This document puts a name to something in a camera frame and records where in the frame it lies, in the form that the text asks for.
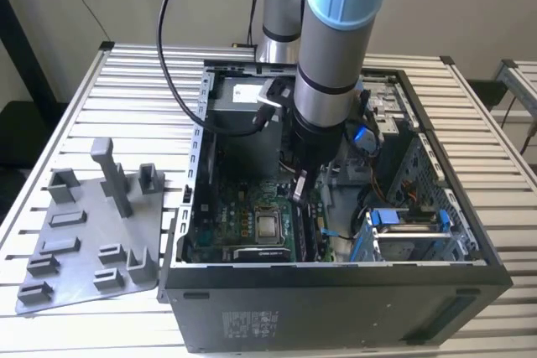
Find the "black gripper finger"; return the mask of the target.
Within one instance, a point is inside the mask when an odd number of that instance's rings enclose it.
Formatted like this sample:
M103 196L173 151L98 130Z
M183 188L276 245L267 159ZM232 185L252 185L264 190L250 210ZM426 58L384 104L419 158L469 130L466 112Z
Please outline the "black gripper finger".
M295 175L292 189L292 201L304 207L309 203L310 192L315 187L315 176L313 173L302 169Z

